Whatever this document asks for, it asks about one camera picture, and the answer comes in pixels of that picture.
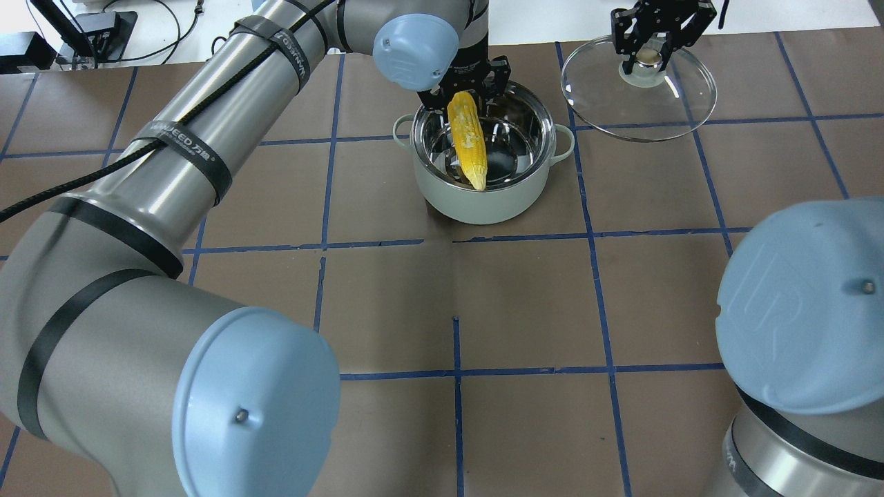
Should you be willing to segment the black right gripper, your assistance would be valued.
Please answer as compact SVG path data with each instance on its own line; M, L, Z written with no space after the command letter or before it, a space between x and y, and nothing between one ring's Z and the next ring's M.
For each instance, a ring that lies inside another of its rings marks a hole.
M637 54L653 38L660 54L659 72L665 72L673 53L693 46L718 16L711 1L637 1L611 12L615 52L625 57L621 69L631 75Z

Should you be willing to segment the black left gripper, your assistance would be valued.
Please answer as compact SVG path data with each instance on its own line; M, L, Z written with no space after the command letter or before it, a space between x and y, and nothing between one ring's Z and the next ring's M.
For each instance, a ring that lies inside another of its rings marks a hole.
M446 111L457 93L468 92L483 103L501 97L511 76L511 67L505 55L479 61L472 66L450 66L436 88L418 91L424 109Z

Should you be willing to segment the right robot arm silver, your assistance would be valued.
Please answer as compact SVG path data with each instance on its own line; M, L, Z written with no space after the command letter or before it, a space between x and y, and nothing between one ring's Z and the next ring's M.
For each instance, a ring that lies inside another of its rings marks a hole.
M882 29L705 35L701 228L603 238L635 496L882 494Z

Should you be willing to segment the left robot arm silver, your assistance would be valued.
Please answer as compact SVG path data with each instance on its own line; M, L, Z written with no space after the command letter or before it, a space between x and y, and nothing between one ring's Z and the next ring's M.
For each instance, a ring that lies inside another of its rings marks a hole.
M340 369L316 331L184 284L182 248L330 48L430 90L486 55L486 1L265 1L119 160L2 267L2 413L94 460L117 496L306 496Z

